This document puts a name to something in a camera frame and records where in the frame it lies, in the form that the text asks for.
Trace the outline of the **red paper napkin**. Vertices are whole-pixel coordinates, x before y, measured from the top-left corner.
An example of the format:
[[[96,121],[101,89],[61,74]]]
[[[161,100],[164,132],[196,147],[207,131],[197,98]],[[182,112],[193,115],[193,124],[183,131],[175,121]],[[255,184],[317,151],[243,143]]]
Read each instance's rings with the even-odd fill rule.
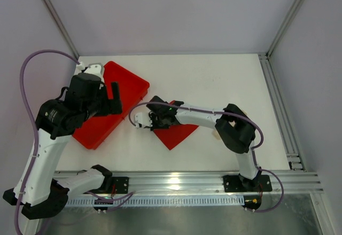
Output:
[[[154,114],[150,113],[150,116],[152,118],[151,130],[169,150],[183,142],[199,127],[193,124],[163,125]]]

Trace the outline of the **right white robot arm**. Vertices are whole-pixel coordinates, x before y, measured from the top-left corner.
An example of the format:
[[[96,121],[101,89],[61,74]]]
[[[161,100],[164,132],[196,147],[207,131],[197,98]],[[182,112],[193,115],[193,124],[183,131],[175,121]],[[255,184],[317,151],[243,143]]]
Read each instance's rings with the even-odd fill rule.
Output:
[[[223,144],[234,152],[239,165],[238,178],[247,191],[260,185],[262,171],[259,169],[254,140],[257,125],[234,104],[223,109],[201,108],[175,101],[169,104],[154,96],[146,105],[147,114],[136,114],[135,121],[141,128],[169,129],[178,125],[196,125],[215,130]]]

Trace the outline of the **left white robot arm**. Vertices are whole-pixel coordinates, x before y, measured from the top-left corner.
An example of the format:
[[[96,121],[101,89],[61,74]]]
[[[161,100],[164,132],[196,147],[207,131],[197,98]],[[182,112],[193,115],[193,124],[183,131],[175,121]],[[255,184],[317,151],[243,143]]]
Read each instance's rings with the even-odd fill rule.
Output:
[[[122,113],[119,96],[109,99],[104,79],[79,73],[58,98],[46,101],[34,121],[37,139],[25,172],[16,187],[6,190],[3,199],[22,206],[29,220],[51,218],[59,214],[67,201],[88,191],[109,189],[112,172],[97,164],[74,178],[53,179],[61,154],[76,129],[93,116]]]

